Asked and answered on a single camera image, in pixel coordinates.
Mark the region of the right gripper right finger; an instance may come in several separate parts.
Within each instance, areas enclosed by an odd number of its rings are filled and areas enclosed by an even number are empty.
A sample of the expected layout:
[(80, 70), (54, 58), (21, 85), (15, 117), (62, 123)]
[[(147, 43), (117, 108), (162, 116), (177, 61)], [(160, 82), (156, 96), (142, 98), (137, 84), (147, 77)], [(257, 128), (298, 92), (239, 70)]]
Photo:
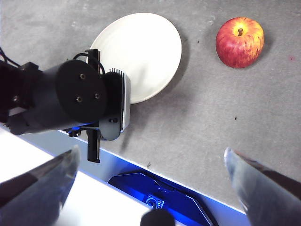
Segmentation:
[(224, 162), (253, 226), (299, 226), (301, 184), (246, 155), (226, 148)]

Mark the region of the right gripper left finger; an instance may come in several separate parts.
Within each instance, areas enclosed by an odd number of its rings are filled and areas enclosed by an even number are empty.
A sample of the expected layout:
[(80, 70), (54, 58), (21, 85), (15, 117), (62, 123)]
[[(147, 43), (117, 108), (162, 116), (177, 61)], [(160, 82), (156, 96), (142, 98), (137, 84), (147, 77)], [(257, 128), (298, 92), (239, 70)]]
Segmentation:
[(59, 218), (80, 163), (76, 145), (0, 184), (2, 226), (52, 226)]

